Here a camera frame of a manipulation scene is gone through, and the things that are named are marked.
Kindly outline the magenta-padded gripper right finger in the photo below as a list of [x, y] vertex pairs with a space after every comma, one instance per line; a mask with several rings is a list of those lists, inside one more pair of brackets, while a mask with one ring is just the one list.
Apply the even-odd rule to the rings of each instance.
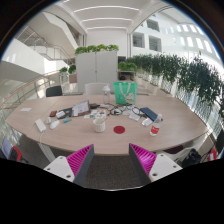
[[144, 184], [181, 170], [181, 167], [164, 153], [155, 154], [132, 143], [129, 144], [129, 155]]

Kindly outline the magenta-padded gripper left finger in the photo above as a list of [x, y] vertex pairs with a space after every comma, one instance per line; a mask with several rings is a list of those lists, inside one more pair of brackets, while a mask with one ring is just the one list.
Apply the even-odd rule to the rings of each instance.
[[44, 170], [82, 186], [93, 156], [94, 145], [90, 144], [67, 157], [58, 156]]

